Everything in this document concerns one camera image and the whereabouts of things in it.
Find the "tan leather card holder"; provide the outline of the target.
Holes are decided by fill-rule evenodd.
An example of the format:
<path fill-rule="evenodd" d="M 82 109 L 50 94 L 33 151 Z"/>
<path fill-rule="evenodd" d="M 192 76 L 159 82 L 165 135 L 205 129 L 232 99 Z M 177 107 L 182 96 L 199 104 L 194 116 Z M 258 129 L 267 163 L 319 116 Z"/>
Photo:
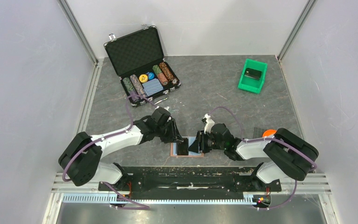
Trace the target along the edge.
<path fill-rule="evenodd" d="M 188 138 L 188 145 L 190 146 L 191 143 L 194 141 L 195 136 L 185 136 L 183 138 Z M 171 151 L 170 151 L 171 157 L 204 157 L 203 153 L 192 153 L 192 152 L 188 152 L 188 156 L 177 155 L 176 147 L 177 147 L 177 143 L 171 143 Z"/>

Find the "black credit card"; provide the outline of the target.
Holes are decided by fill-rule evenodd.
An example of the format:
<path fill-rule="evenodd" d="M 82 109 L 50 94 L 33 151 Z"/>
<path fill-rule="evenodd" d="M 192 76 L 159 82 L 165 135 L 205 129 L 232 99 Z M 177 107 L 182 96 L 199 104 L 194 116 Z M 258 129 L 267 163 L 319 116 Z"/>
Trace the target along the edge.
<path fill-rule="evenodd" d="M 188 138 L 184 138 L 182 142 L 177 143 L 177 155 L 188 156 Z"/>
<path fill-rule="evenodd" d="M 252 78 L 252 79 L 255 79 L 255 80 L 260 80 L 260 78 L 262 77 L 262 71 L 255 70 L 255 69 L 252 69 L 252 68 L 246 68 L 245 69 L 245 75 L 248 78 Z"/>

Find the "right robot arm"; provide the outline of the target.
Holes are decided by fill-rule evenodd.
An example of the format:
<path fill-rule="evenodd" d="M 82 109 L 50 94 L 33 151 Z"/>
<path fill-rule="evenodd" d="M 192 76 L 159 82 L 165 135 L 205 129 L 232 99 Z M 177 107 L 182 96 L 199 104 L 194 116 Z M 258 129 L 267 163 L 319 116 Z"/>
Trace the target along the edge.
<path fill-rule="evenodd" d="M 258 166 L 250 178 L 255 190 L 263 190 L 272 181 L 284 177 L 303 181 L 316 169 L 319 156 L 314 146 L 285 128 L 266 137 L 242 140 L 234 137 L 225 124 L 215 124 L 209 132 L 199 131 L 188 150 L 195 153 L 221 150 L 233 161 L 270 158 L 271 161 Z"/>

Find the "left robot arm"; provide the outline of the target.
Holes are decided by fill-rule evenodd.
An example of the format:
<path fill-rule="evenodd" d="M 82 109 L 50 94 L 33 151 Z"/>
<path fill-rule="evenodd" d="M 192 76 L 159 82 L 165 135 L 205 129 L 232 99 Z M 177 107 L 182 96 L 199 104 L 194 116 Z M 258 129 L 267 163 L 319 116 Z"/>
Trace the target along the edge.
<path fill-rule="evenodd" d="M 78 187 L 89 182 L 101 182 L 111 184 L 116 190 L 123 190 L 128 184 L 124 169 L 118 163 L 107 164 L 101 160 L 113 152 L 155 138 L 163 143 L 183 141 L 176 121 L 167 108 L 157 107 L 151 115 L 109 133 L 89 135 L 80 132 L 58 159 L 63 168 L 62 180 Z"/>

